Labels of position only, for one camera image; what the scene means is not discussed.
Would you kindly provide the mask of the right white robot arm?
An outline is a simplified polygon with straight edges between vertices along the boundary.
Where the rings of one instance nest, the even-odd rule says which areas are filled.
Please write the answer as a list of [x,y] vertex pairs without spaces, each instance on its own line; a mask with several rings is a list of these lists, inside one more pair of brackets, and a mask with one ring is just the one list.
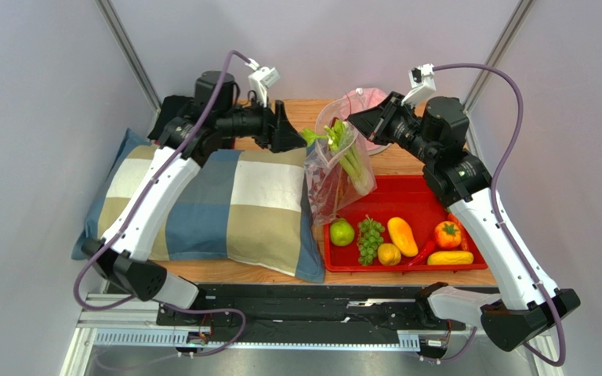
[[401,94],[349,115],[366,139],[395,143],[423,164],[426,185],[466,229],[498,286],[495,294],[435,283],[417,294],[424,324],[455,320],[481,329],[491,342],[510,352],[555,328],[580,304],[572,289],[561,289],[535,261],[507,214],[483,162],[464,145],[470,121],[456,98],[434,97],[416,115]]

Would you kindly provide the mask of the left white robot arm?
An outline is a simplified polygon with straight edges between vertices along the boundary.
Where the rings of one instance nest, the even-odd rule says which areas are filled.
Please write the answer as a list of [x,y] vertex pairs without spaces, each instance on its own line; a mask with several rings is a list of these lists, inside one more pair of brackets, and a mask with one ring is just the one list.
[[140,301],[189,309],[198,286],[152,262],[150,254],[163,222],[181,193],[225,139],[252,138],[265,155],[306,156],[306,142],[293,128],[269,88],[280,75],[272,67],[253,67],[248,106],[238,104],[240,89],[225,71],[206,71],[195,82],[194,96],[158,136],[147,172],[121,214],[100,237],[88,238],[82,251],[105,279]]

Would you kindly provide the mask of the clear zip top bag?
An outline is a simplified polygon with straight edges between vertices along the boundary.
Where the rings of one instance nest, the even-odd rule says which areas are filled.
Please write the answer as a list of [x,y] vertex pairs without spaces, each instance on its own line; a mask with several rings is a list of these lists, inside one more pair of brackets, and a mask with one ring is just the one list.
[[[323,130],[323,126],[324,125],[329,125],[330,121],[333,118],[339,118],[340,120],[346,121],[349,125],[351,125],[348,121],[347,121],[347,117],[346,116],[346,112],[347,112],[347,99],[345,98],[345,96],[341,99],[338,99],[332,103],[330,103],[329,105],[327,105],[318,115],[314,129],[311,129],[317,133],[324,133]],[[375,181],[375,174],[372,171],[372,164],[370,161],[370,157],[368,155],[368,152],[366,150],[366,139],[365,137],[363,137],[362,134],[360,134],[360,136],[358,137],[359,139],[359,145],[358,145],[358,149],[359,151],[362,153],[362,157],[364,158],[365,162],[366,162],[366,166],[369,168],[369,171],[372,173],[372,177]],[[312,153],[312,147],[309,146],[308,147],[308,154],[306,156],[306,158],[308,158],[308,155]],[[340,167],[339,164],[337,164],[330,172],[332,171],[342,171],[344,174],[343,177],[343,184],[342,184],[342,189],[339,191],[339,203],[338,203],[338,210],[345,208],[347,205],[354,203],[355,201],[357,201],[358,199],[365,197],[367,195],[369,195],[369,193],[365,196],[360,196],[357,194],[356,190],[352,187],[352,183],[349,179],[349,177],[347,176],[347,174],[343,171],[343,169]],[[306,172],[306,181],[307,181],[307,194],[308,194],[308,188],[310,187],[310,178],[311,176],[316,172],[316,171],[320,171],[320,170],[312,170],[312,171],[308,171],[306,169],[306,160],[305,160],[305,172]]]

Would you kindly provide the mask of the red toy lobster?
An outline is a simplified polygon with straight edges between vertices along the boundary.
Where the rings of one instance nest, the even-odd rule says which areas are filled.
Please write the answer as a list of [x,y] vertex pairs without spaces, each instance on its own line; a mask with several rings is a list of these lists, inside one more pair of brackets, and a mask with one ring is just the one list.
[[316,171],[310,178],[308,198],[316,224],[331,222],[338,211],[339,191],[342,189],[342,171]]

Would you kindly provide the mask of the green toy apple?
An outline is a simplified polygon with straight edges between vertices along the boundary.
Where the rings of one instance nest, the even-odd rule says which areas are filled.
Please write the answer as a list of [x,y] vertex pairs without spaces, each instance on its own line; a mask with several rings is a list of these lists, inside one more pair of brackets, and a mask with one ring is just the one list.
[[329,238],[336,247],[345,247],[354,241],[355,231],[344,218],[340,218],[329,226]]

